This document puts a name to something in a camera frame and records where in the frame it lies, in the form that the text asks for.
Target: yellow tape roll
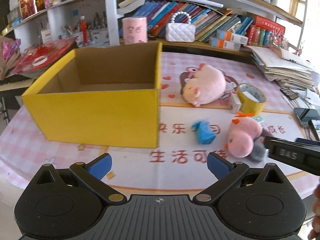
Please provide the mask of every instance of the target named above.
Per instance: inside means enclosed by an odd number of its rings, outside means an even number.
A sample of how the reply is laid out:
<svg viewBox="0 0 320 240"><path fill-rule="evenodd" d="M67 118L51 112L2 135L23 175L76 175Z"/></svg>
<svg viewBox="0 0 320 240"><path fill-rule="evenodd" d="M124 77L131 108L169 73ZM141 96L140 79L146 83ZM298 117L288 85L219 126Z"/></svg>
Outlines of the yellow tape roll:
<svg viewBox="0 0 320 240"><path fill-rule="evenodd" d="M266 105L267 98L263 92L250 84L240 84L237 95L242 103L240 111L245 114L260 114Z"/></svg>

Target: pearl handle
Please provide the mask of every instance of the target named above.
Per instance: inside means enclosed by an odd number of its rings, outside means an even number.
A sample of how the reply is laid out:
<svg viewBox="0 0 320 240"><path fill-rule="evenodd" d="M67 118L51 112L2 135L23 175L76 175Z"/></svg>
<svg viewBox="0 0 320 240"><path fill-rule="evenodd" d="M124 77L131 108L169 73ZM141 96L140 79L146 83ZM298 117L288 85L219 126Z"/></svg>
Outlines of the pearl handle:
<svg viewBox="0 0 320 240"><path fill-rule="evenodd" d="M191 24L191 16L187 13L187 12L176 12L172 15L171 17L171 23L174 23L175 18L179 15L179 14L184 14L185 16L187 16L188 21L187 24Z"/></svg>

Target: black phone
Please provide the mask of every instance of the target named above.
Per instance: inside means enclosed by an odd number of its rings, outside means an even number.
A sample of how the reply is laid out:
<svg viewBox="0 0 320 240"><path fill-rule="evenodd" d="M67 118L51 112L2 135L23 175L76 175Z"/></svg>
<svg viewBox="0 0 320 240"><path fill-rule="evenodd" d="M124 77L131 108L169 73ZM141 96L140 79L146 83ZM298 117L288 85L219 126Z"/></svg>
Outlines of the black phone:
<svg viewBox="0 0 320 240"><path fill-rule="evenodd" d="M310 120L320 119L320 115L316 109L294 108L293 111L297 115L297 118L303 127L308 127Z"/></svg>
<svg viewBox="0 0 320 240"><path fill-rule="evenodd" d="M294 100L299 97L299 95L296 92L293 92L290 88L281 88L280 91L290 100Z"/></svg>
<svg viewBox="0 0 320 240"><path fill-rule="evenodd" d="M320 141L320 120L310 120L309 125L317 141Z"/></svg>

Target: blue crumpled paper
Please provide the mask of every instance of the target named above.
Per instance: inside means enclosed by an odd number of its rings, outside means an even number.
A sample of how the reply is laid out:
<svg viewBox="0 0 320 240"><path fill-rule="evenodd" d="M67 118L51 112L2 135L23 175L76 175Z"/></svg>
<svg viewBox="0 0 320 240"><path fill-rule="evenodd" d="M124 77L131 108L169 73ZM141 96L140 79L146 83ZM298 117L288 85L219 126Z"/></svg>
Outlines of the blue crumpled paper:
<svg viewBox="0 0 320 240"><path fill-rule="evenodd" d="M216 135L212 132L208 121L195 122L192 125L196 133L197 140L200 144L210 144L215 139Z"/></svg>

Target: pink plush toy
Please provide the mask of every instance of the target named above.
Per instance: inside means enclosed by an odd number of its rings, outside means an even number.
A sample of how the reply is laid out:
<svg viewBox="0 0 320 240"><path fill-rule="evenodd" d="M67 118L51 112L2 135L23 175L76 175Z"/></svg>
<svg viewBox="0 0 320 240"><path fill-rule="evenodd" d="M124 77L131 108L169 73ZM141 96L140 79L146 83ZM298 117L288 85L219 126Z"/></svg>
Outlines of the pink plush toy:
<svg viewBox="0 0 320 240"><path fill-rule="evenodd" d="M248 156L253 149L253 140L262 133L262 126L247 114L239 114L233 119L228 134L226 148L237 158Z"/></svg>
<svg viewBox="0 0 320 240"><path fill-rule="evenodd" d="M226 79L223 73L204 63L183 88L183 98L195 107L211 103L223 95Z"/></svg>

